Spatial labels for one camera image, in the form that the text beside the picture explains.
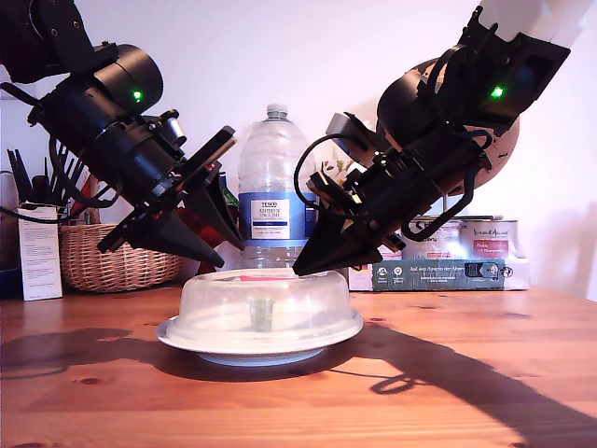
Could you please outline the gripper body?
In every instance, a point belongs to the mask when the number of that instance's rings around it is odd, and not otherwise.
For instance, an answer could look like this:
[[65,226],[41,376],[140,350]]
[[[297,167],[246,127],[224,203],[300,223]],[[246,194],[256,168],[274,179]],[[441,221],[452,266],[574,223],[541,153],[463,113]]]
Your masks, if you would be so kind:
[[438,165],[427,163],[416,151],[388,150],[377,154],[365,172],[350,172],[341,185],[318,171],[308,186],[320,199],[319,217],[346,219],[346,240],[400,251],[408,240],[421,242],[441,227],[436,217],[419,231],[410,228],[411,221],[441,196],[438,171]]
[[116,123],[90,147],[90,169],[133,206],[98,244],[102,252],[115,251],[124,243],[123,230],[133,220],[177,213],[187,195],[202,187],[205,179],[219,175],[217,159],[234,145],[234,130],[223,127],[190,159],[172,142],[166,123],[140,119],[126,126]]

